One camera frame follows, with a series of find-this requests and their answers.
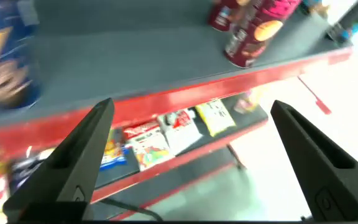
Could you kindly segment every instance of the gray shelf surface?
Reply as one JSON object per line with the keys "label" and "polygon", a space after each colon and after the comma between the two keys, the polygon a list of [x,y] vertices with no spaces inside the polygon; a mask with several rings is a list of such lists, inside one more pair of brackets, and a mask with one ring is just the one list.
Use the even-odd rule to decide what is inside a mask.
{"label": "gray shelf surface", "polygon": [[228,33],[207,25],[209,0],[37,0],[31,49],[42,96],[1,112],[0,126],[187,85],[232,77],[341,48],[320,17],[295,12],[253,68],[223,55]]}

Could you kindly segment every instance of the snack can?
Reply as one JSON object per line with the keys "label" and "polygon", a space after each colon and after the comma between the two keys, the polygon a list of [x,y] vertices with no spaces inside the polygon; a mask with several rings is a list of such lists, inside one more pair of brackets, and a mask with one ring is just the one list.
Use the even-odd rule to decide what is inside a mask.
{"label": "snack can", "polygon": [[333,41],[343,43],[351,39],[356,32],[358,32],[358,3],[327,30],[326,36]]}
{"label": "snack can", "polygon": [[225,56],[234,65],[249,67],[265,50],[272,37],[293,13],[301,0],[252,0],[233,30]]}

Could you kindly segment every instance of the chip bag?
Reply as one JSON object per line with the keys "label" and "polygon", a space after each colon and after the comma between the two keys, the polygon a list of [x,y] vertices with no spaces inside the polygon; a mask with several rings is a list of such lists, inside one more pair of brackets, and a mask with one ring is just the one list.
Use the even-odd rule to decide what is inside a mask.
{"label": "chip bag", "polygon": [[194,117],[194,111],[188,109],[158,117],[160,127],[173,155],[181,153],[203,136],[193,121]]}
{"label": "chip bag", "polygon": [[228,127],[236,125],[221,100],[213,100],[197,105],[196,110],[205,122],[212,137]]}
{"label": "chip bag", "polygon": [[124,128],[124,136],[135,152],[140,171],[173,157],[156,120]]}

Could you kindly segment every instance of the gray floor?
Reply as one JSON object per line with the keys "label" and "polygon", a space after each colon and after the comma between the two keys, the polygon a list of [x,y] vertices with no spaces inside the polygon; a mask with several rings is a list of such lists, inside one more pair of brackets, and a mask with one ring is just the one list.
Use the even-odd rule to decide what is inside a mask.
{"label": "gray floor", "polygon": [[[301,214],[293,206],[282,206],[271,216],[269,202],[259,197],[258,183],[248,170],[235,167],[224,170],[206,180],[149,207],[164,220],[300,220]],[[125,220],[152,220],[136,213]]]}

